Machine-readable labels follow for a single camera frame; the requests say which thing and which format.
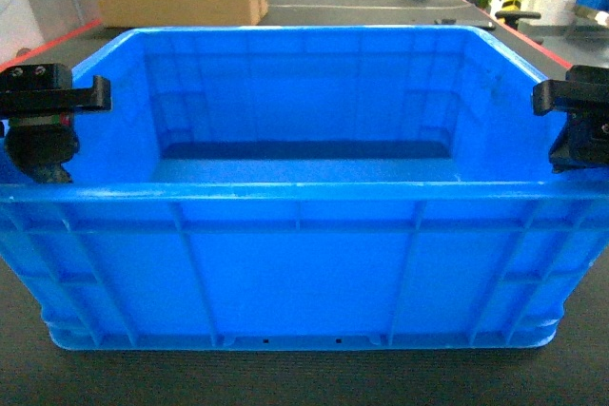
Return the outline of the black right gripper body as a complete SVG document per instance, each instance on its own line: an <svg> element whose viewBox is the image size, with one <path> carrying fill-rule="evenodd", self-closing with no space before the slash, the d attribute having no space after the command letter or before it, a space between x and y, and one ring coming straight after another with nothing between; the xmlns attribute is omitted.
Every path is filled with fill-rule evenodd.
<svg viewBox="0 0 609 406"><path fill-rule="evenodd" d="M608 69L574 65L563 80L534 86L536 116L566 115L565 124L548 151L555 173L608 165Z"/></svg>

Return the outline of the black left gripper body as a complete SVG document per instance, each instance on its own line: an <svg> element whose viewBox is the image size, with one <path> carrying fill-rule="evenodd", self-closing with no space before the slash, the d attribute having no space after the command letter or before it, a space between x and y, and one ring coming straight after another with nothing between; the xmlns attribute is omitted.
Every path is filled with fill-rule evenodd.
<svg viewBox="0 0 609 406"><path fill-rule="evenodd" d="M17 65L1 72L1 130L4 148L22 173L64 173L80 144L74 114L60 95L72 90L71 69L63 64Z"/></svg>

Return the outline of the black left gripper hooked finger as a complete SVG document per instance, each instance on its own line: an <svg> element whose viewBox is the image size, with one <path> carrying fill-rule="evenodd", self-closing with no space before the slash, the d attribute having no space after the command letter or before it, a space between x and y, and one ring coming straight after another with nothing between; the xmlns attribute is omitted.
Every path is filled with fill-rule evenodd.
<svg viewBox="0 0 609 406"><path fill-rule="evenodd" d="M111 83L105 77L94 75L92 86L73 90L75 111L111 111Z"/></svg>

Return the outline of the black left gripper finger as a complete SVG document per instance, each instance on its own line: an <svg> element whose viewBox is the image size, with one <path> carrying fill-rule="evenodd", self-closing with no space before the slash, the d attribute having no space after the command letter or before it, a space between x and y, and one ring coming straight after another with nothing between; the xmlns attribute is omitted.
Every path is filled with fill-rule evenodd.
<svg viewBox="0 0 609 406"><path fill-rule="evenodd" d="M73 182L62 163L30 164L28 175L38 184L71 184Z"/></svg>

